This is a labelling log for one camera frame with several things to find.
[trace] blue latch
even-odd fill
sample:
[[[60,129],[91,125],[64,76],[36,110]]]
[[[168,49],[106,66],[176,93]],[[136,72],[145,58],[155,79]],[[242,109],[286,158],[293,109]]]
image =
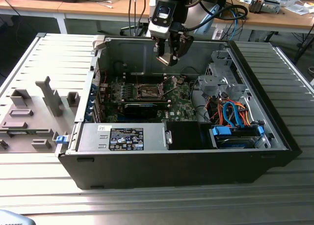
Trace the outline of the blue latch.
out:
[[[257,127],[257,130],[260,132],[260,135],[263,135],[264,134],[264,129],[262,126],[258,126]]]
[[[231,130],[229,127],[226,126],[215,126],[212,129],[213,135],[231,135]]]
[[[69,136],[68,135],[59,135],[55,142],[57,144],[68,144],[69,143]]]

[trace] workbench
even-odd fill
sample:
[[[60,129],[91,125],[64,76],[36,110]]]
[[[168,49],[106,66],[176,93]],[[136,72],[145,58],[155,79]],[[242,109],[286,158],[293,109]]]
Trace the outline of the workbench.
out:
[[[61,83],[80,76],[81,79],[75,80],[76,87],[72,87],[80,92],[89,68],[85,63],[92,59],[88,51],[92,50],[93,41],[94,37],[90,35],[46,34],[36,37],[0,88],[0,117],[11,104],[8,96],[14,87],[27,88],[32,95],[39,94],[34,84],[28,86],[34,82],[33,76],[39,74],[49,75],[52,88],[57,89],[61,96],[68,92],[64,90],[68,87]],[[267,55],[266,47],[270,45],[264,43],[260,46],[260,54]],[[48,67],[39,66],[47,55],[54,62]],[[69,63],[70,58],[77,57],[85,58],[82,65],[74,63],[60,69]],[[276,75],[289,79],[289,73],[298,73],[300,80],[304,79],[297,70],[272,70],[274,78],[268,82],[275,82],[275,86]],[[264,82],[267,81],[266,75],[267,71],[259,72]],[[292,80],[291,87],[277,86],[281,91],[272,93],[273,99],[289,96],[294,82],[300,81]],[[273,87],[272,83],[264,85],[269,89]],[[292,95],[299,100],[310,95],[302,93],[304,87],[295,89]],[[289,107],[281,109],[291,115]],[[0,209],[28,216],[37,225],[313,224],[313,124],[302,113],[302,110],[293,113],[295,118],[292,122],[297,119],[304,121],[292,123],[291,127],[299,129],[295,137],[299,139],[303,153],[287,166],[273,168],[251,184],[81,190],[54,153],[0,154]]]
[[[113,0],[113,8],[107,8],[95,2],[78,0],[77,3],[57,2],[48,0],[8,0],[10,4],[23,16],[51,17],[56,18],[60,32],[67,33],[65,19],[85,19],[99,21],[128,21],[129,0]],[[139,18],[144,0],[137,0],[136,16]],[[131,8],[131,22],[134,7]],[[0,14],[16,15],[12,8],[4,1],[0,0]],[[147,22],[149,16],[149,0],[146,0],[146,10],[142,22]],[[212,26],[225,28],[229,22],[215,19]],[[279,14],[253,14],[249,13],[244,25],[244,29],[264,30],[264,31],[283,31],[308,33],[314,23],[313,14],[300,16],[282,8]]]

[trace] warning label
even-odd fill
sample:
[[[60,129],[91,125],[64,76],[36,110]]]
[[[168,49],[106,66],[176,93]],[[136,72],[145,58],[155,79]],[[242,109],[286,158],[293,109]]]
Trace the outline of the warning label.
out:
[[[143,128],[112,128],[109,150],[144,150]]]

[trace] floor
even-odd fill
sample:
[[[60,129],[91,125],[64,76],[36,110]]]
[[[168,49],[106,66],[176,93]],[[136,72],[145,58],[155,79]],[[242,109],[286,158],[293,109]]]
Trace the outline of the floor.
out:
[[[0,26],[0,84],[10,74],[37,32],[59,33],[57,22],[52,18],[14,16],[12,21],[14,26],[6,24]],[[100,25],[106,34],[119,35],[120,28],[128,26],[128,23],[102,21]],[[99,34],[95,21],[70,19],[67,20],[66,26],[70,34]],[[212,31],[208,33],[208,38],[211,38],[211,34]],[[262,39],[258,32],[255,33],[254,38],[251,37],[251,41],[258,39]],[[291,33],[279,32],[278,35],[273,35],[270,42],[279,46],[290,59],[293,59],[298,50],[296,45],[299,41]],[[309,81],[313,79],[308,74],[308,67],[314,66],[313,57],[311,57],[313,54],[314,49],[309,49],[297,64],[297,68]]]

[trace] metal profile surface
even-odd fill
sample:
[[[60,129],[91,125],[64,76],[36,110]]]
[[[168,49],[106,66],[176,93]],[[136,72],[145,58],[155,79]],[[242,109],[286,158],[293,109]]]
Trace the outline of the metal profile surface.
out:
[[[65,131],[70,132],[74,125],[76,110],[68,107],[66,97],[69,92],[76,92],[82,96],[90,63],[95,56],[92,53],[94,40],[95,37],[91,35],[46,34],[44,37],[36,37],[1,87],[0,122],[5,120],[6,113],[12,108],[13,101],[10,96],[16,89],[22,89],[32,97],[29,107],[35,112],[32,118],[25,120],[28,128],[51,128],[59,134],[63,134]],[[50,113],[50,109],[42,100],[43,91],[35,83],[45,80],[46,77],[50,78],[51,89],[56,90],[62,98],[63,113],[60,118],[54,117]],[[0,153],[54,152],[56,146],[52,140],[50,142],[52,147],[47,145],[47,149],[36,149],[34,145],[29,144],[30,138],[30,136],[25,137],[24,145],[18,143],[18,138],[10,138],[7,143],[15,146],[6,149],[0,148]]]
[[[268,95],[276,108],[293,97],[308,103],[311,96]],[[294,122],[283,119],[288,126]],[[37,225],[314,224],[314,136],[295,139],[303,153],[284,168],[273,168],[252,184],[200,187],[84,191],[53,153],[0,154],[0,209],[24,214]]]

